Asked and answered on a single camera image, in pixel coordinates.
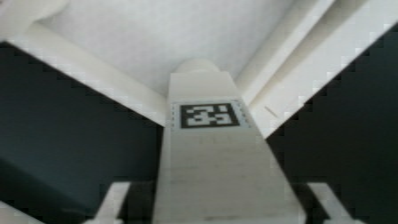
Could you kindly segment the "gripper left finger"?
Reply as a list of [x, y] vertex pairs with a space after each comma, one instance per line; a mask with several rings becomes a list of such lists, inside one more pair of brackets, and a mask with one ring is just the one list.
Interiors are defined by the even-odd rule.
[[151, 181], [114, 182], [94, 217], [82, 224], [149, 224], [153, 196]]

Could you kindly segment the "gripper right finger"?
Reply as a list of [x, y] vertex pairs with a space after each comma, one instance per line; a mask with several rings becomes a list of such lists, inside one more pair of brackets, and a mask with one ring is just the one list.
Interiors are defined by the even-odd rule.
[[327, 183], [295, 183], [293, 190], [306, 212], [304, 224], [366, 224], [350, 215]]

